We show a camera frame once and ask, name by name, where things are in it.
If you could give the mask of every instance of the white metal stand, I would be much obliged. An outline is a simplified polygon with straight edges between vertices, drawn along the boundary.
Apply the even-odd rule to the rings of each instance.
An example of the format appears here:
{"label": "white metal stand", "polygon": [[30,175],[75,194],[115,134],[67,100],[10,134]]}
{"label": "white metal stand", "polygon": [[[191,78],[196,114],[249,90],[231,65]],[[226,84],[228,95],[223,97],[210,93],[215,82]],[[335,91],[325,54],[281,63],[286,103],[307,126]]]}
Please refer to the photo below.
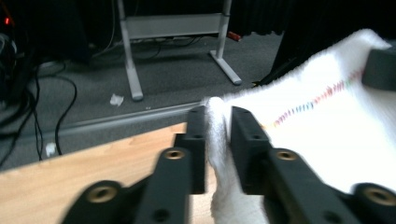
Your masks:
{"label": "white metal stand", "polygon": [[120,28],[125,49],[125,68],[131,88],[132,99],[134,101],[143,100],[143,92],[134,66],[131,52],[131,39],[177,35],[219,34],[218,48],[217,50],[211,50],[210,54],[224,73],[230,78],[231,82],[234,85],[240,85],[242,83],[241,78],[222,58],[228,22],[230,20],[231,3],[232,0],[224,1],[222,13],[126,17],[123,0],[118,0]]}

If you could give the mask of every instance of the white towel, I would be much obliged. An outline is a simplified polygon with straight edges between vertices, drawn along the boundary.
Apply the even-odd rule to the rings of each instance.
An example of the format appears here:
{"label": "white towel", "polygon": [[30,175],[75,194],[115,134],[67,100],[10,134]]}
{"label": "white towel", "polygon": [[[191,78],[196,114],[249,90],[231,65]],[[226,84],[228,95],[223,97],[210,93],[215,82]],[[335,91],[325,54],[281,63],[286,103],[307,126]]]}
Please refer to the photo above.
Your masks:
{"label": "white towel", "polygon": [[370,50],[389,47],[373,31],[360,30],[269,86],[203,102],[218,180],[216,223],[267,223],[262,198],[241,192],[223,140],[229,140],[232,105],[251,111],[274,147],[299,153],[325,184],[346,193],[363,182],[396,191],[396,92],[361,84]]}

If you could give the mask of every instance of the wooden table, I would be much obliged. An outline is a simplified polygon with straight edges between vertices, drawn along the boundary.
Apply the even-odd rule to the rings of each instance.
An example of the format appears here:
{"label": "wooden table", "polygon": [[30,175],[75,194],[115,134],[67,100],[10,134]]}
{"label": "wooden table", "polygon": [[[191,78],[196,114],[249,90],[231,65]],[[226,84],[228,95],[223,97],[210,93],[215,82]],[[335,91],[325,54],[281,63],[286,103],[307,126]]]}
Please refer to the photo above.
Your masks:
{"label": "wooden table", "polygon": [[[0,223],[61,223],[92,183],[107,179],[130,186],[149,175],[160,151],[184,131],[185,124],[178,124],[0,174]],[[214,223],[210,202],[216,179],[207,171],[207,194],[191,196],[191,223]]]}

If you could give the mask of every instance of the rainbow embroidered stripe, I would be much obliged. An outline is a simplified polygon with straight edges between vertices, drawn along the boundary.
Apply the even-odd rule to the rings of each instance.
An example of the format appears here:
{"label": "rainbow embroidered stripe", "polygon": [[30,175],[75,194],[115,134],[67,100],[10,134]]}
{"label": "rainbow embroidered stripe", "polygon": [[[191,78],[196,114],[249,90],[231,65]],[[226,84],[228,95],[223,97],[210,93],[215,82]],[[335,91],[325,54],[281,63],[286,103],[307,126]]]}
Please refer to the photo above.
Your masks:
{"label": "rainbow embroidered stripe", "polygon": [[298,106],[295,106],[294,108],[289,109],[288,111],[283,113],[281,116],[279,116],[279,118],[276,121],[274,121],[272,123],[268,123],[266,125],[262,124],[262,128],[263,129],[276,128],[281,123],[283,123],[287,118],[289,118],[295,114],[314,109],[315,105],[319,104],[323,100],[325,100],[329,97],[332,97],[337,92],[343,91],[344,89],[348,88],[355,79],[357,79],[358,77],[361,77],[361,74],[362,74],[362,70],[355,71],[355,72],[351,73],[351,75],[349,76],[349,78],[347,80],[341,80],[341,81],[333,84],[331,87],[330,86],[327,87],[326,91],[324,91],[318,97],[315,97],[312,101],[309,101],[305,104],[298,105]]}

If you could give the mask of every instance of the towel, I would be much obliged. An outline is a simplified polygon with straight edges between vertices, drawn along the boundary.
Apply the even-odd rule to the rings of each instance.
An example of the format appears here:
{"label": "towel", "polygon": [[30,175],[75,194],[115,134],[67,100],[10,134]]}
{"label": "towel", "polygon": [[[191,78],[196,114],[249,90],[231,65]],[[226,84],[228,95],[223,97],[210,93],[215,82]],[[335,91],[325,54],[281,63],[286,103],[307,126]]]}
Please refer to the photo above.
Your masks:
{"label": "towel", "polygon": [[372,182],[396,192],[396,92],[361,84],[370,50],[387,48],[359,30],[268,86],[203,100],[216,223],[268,223],[262,196],[239,187],[228,148],[233,105],[252,112],[274,147],[299,153],[325,184],[350,193]]}

